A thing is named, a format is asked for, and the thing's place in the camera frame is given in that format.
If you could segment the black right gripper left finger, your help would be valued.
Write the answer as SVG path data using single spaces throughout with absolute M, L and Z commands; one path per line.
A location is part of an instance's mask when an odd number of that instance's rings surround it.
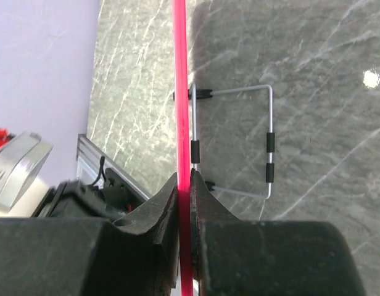
M 176 176 L 122 218 L 0 218 L 0 295 L 170 295 Z

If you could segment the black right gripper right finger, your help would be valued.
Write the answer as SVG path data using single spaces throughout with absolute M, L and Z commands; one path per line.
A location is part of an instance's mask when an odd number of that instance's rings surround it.
M 191 172 L 191 252 L 201 295 L 365 295 L 349 246 L 326 221 L 240 220 Z

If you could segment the red-framed whiteboard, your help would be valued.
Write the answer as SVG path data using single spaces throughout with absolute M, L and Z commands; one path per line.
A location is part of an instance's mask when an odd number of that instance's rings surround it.
M 191 170 L 189 148 L 186 3 L 184 1 L 173 1 L 172 11 L 175 55 L 176 154 L 180 224 L 181 294 L 188 296 L 193 294 L 193 281 L 191 261 Z

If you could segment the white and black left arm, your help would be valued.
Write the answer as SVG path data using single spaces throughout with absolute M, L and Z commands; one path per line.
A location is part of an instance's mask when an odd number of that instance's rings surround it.
M 120 219 L 143 204 L 143 199 L 123 183 L 109 179 L 99 188 L 81 181 L 66 181 L 48 190 L 31 214 L 32 218 Z

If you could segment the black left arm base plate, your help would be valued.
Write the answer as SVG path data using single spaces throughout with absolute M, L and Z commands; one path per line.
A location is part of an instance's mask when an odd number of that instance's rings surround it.
M 128 184 L 112 168 L 106 168 L 104 176 L 105 181 L 101 192 L 109 206 L 129 213 L 142 204 L 138 196 L 130 190 Z

